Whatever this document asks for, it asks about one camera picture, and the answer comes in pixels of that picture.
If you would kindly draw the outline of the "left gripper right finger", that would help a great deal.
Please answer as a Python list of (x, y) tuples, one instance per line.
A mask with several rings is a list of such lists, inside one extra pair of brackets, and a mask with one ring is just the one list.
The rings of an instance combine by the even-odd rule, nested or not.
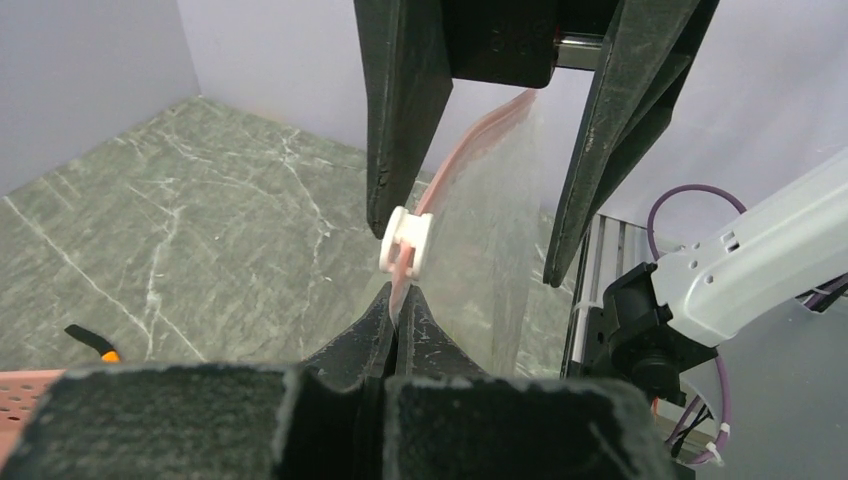
[(401, 310), (398, 372), (383, 387), (383, 479), (673, 479), (634, 386), (611, 379), (430, 376), (410, 367), (431, 321), (420, 288)]

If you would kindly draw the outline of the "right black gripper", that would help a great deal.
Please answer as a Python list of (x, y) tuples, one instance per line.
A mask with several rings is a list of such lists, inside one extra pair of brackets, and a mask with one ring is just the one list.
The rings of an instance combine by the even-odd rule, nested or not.
[(543, 273), (545, 284), (560, 286), (593, 216), (668, 127), (717, 6), (355, 0), (367, 96), (366, 218), (374, 236), (384, 237), (394, 208), (411, 194), (452, 76), (541, 89), (557, 68), (594, 70)]

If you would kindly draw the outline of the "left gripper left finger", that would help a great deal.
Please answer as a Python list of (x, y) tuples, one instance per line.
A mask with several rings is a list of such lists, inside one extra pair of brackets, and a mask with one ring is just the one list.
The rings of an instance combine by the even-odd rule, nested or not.
[(5, 479), (376, 479), (389, 288), (306, 360), (98, 366), (39, 399)]

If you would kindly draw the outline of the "clear zip top bag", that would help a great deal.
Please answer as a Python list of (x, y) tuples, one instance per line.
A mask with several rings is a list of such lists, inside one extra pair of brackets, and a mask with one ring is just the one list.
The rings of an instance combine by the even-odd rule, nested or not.
[(393, 324), (421, 292), (437, 326), (496, 375), (515, 370), (529, 296), (540, 208), (537, 95), (524, 90), (466, 131), (415, 207), (394, 209), (379, 255)]

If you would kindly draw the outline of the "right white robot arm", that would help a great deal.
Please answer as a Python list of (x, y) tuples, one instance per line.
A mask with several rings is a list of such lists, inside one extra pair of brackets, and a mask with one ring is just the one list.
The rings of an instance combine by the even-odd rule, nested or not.
[[(430, 197), (405, 209), (457, 79), (518, 86), (493, 126), (556, 68), (593, 75), (543, 280), (559, 286), (591, 218), (670, 122), (713, 1), (358, 1), (367, 93), (367, 220), (396, 317), (419, 274)], [(682, 403), (681, 373), (763, 313), (847, 270), (847, 159), (798, 178), (693, 246), (643, 263), (603, 297), (609, 329), (587, 371)]]

